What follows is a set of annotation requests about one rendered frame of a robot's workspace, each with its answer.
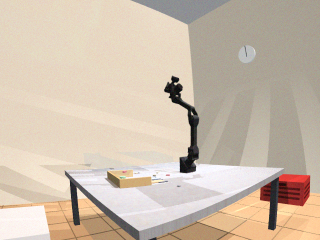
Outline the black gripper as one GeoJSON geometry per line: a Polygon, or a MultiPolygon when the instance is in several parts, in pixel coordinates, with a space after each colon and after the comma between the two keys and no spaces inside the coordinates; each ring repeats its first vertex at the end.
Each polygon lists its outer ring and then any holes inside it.
{"type": "Polygon", "coordinates": [[[171,76],[171,81],[172,81],[171,83],[170,83],[169,81],[167,82],[167,85],[166,85],[166,87],[165,87],[165,89],[164,89],[164,92],[165,92],[165,93],[170,93],[170,90],[175,87],[174,82],[175,82],[175,83],[178,83],[179,78],[172,75],[172,76],[171,76]]]}

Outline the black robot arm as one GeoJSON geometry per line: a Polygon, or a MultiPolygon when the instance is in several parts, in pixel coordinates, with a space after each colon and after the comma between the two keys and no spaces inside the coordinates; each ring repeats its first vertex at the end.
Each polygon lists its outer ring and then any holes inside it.
{"type": "Polygon", "coordinates": [[[184,160],[187,167],[193,166],[193,162],[197,159],[199,159],[199,148],[197,146],[197,126],[199,124],[199,116],[198,113],[195,110],[195,107],[186,103],[181,98],[180,92],[183,90],[183,86],[178,83],[175,85],[173,89],[170,89],[169,93],[171,98],[171,101],[175,104],[179,104],[187,109],[187,117],[188,117],[188,123],[190,125],[190,147],[188,147],[188,158],[184,160]],[[191,114],[193,113],[193,115],[191,114]]]}

